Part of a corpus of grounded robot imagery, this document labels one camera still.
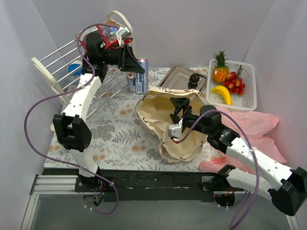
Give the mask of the blue energy drink can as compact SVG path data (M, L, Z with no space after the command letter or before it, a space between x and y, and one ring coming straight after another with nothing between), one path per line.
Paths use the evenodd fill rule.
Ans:
M130 93L135 93L135 73L128 72L126 75L127 86Z

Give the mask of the beige canvas tote bag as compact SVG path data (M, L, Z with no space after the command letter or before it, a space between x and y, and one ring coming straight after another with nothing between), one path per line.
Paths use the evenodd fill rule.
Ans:
M149 132L158 136L160 141L158 151L160 156L169 163L190 161L201 154L207 135L192 131L189 136L176 144L168 136L167 126L172 124L170 114L175 110L170 98L188 98L193 114L198 114L206 105L198 90L176 90L161 87L151 87L149 92L137 102L135 114Z

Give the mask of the red snack bag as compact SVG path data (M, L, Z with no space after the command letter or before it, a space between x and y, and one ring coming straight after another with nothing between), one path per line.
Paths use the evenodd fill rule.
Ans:
M118 41L116 35L116 32L120 27L127 27L131 32L131 35L121 42ZM76 41L79 50L85 51L85 36L91 32L99 33L103 37L107 49L117 49L118 47L124 46L125 44L134 46L134 35L132 28L123 26L118 22L107 21L104 23L92 24L76 34Z

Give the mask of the dark purple toy plum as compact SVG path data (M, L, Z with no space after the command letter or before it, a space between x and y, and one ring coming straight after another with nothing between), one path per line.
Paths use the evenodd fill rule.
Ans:
M197 85L199 80L200 80L200 77L198 74L192 74L189 78L189 84Z

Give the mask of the toy banana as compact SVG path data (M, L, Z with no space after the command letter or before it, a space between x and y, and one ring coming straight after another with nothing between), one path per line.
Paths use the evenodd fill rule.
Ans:
M231 94L226 87L218 85L215 88L211 89L211 93L217 93L218 95L222 96L226 105L232 104Z

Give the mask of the cream metal shoe rack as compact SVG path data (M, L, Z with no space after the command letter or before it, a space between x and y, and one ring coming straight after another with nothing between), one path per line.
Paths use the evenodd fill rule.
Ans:
M132 28L132 32L134 33L133 27L131 26L127 18L119 11L110 12L107 15L106 22L107 21L118 22L123 26L128 26ZM34 57L31 59L34 66L41 72L47 84L57 95L57 98L63 106L63 110L69 104L73 94L76 92L76 89L79 85L80 76L72 76L72 74L82 68L78 67L76 70L67 73L68 65L76 60L80 60L81 62L83 62L83 57L85 55L85 51L78 49L76 36L74 40L62 46L62 48L66 48L68 46L71 46L72 44L76 45L74 49L70 50L69 52L49 64L44 64L44 61L46 60L45 58L38 60ZM134 53L134 51L136 50L135 41L133 42L133 45L134 46L130 47L132 48ZM109 65L108 71L100 88L113 80L120 72L122 71L119 70L116 65ZM98 97L96 97L95 95L90 105L95 103L97 100ZM91 113L87 112L86 118L88 118L90 115Z

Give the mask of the pink plastic grocery bag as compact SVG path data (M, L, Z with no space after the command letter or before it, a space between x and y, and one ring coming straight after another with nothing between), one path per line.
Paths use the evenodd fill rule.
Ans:
M256 147L259 151L279 163L287 163L287 160L276 147L274 140L267 136L267 133L273 130L279 123L280 119L277 116L256 111L244 113L230 112L227 108L221 106L218 106L217 110L227 113L240 125L253 147ZM199 164L199 170L201 171L217 173L220 169L229 164L244 172L249 172L253 175L256 174L242 162L233 157L224 155L219 150L211 147L209 143L203 145L203 153L207 156L205 160Z

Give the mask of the red toy fruit with stem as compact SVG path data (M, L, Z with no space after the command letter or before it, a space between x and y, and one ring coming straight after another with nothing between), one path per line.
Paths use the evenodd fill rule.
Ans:
M245 83L241 77L242 65L239 66L237 71L233 71L227 75L224 86L228 89L230 93L243 96L245 94Z

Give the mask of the toy pineapple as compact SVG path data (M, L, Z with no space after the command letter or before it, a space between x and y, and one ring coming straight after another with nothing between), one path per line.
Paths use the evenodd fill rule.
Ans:
M229 67L226 64L227 59L225 58L225 51L213 54L215 60L214 69L212 71L212 80L215 83L224 83L229 74Z

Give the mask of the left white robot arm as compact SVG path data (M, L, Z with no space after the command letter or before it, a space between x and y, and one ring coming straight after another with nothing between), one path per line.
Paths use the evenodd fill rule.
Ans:
M125 44L131 37L127 28L121 27L116 33L119 47L107 49L106 41L98 33L89 33L85 40L82 73L79 85L63 112L53 117L53 125L59 144L69 150L79 167L81 183L90 191L96 192L102 187L102 180L96 174L99 167L87 152L92 133L86 124L86 115L90 104L100 88L109 65L116 65L123 72L144 73L132 48Z

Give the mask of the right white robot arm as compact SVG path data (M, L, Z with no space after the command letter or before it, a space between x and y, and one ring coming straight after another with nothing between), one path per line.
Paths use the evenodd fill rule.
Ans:
M188 98L170 98L175 110L170 114L172 124L168 136L176 144L185 142L191 132L207 135L207 142L216 150L233 157L255 171L244 172L233 165L224 166L207 183L217 190L231 187L268 199L282 213L294 216L307 199L307 172L301 167L292 169L280 164L252 147L243 133L237 133L222 123L222 111L213 105L204 105L199 115L192 114Z

